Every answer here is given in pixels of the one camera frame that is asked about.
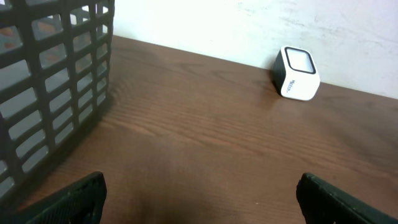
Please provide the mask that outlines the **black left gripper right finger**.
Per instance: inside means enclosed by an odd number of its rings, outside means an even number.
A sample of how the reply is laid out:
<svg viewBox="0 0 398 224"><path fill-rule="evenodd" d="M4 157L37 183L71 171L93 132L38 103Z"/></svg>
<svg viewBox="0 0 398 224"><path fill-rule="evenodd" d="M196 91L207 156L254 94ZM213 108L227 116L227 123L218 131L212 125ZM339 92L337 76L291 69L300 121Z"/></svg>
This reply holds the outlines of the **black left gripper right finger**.
<svg viewBox="0 0 398 224"><path fill-rule="evenodd" d="M396 218L311 173L302 175L296 198L307 224L397 224Z"/></svg>

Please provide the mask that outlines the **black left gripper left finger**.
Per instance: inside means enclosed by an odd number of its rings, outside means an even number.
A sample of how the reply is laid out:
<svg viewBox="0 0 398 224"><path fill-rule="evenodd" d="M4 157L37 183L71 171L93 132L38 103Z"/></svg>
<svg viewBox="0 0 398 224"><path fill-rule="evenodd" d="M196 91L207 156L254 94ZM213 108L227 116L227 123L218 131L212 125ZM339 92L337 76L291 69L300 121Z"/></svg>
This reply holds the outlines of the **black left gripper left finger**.
<svg viewBox="0 0 398 224"><path fill-rule="evenodd" d="M106 196L103 173L93 172L23 210L2 215L1 224L98 224Z"/></svg>

